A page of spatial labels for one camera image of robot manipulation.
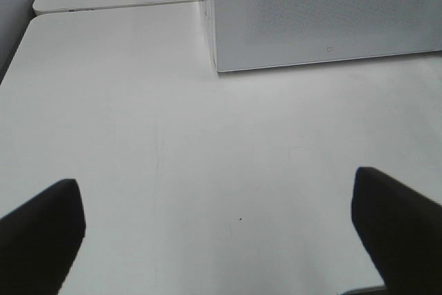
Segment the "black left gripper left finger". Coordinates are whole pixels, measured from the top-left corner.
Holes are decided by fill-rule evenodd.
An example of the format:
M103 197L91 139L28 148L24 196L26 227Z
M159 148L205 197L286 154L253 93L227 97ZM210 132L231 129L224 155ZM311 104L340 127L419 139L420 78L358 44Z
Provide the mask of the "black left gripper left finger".
M1 293L58 294L81 247L79 185L64 179L1 218Z

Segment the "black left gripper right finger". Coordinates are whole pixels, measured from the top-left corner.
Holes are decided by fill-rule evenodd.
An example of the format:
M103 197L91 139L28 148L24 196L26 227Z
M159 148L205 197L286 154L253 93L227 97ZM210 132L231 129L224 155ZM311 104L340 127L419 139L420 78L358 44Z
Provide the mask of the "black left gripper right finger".
M389 294L441 293L441 205L374 167L356 170L355 230Z

